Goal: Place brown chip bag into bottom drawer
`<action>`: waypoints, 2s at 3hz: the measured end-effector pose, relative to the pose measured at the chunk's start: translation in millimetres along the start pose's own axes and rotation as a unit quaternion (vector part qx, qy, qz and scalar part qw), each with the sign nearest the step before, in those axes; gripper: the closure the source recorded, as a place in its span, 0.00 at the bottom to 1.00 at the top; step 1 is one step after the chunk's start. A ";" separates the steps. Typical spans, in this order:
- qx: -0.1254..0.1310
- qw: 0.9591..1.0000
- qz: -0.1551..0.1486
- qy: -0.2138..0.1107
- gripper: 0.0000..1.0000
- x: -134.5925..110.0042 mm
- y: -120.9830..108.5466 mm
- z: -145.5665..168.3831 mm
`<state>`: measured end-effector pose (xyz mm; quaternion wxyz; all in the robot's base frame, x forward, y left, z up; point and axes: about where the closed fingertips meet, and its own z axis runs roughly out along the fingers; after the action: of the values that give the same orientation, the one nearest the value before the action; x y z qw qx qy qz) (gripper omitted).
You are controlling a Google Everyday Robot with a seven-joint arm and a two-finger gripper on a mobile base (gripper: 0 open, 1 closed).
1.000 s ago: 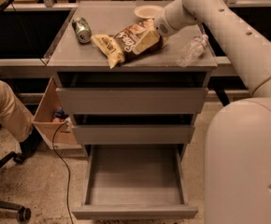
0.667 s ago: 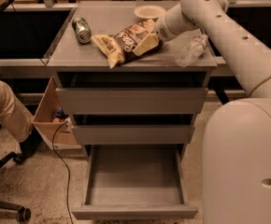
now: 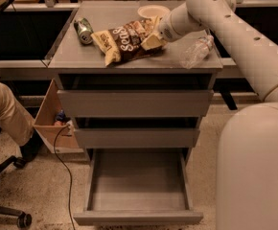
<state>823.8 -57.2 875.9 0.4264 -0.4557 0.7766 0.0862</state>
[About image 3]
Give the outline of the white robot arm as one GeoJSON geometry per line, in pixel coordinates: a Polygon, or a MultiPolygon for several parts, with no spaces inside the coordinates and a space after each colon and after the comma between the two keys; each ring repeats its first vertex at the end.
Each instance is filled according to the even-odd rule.
{"type": "Polygon", "coordinates": [[[185,0],[161,21],[168,42],[209,29],[260,103],[225,125],[217,156],[216,229],[278,230],[278,45],[239,18],[234,0],[185,0]]]}

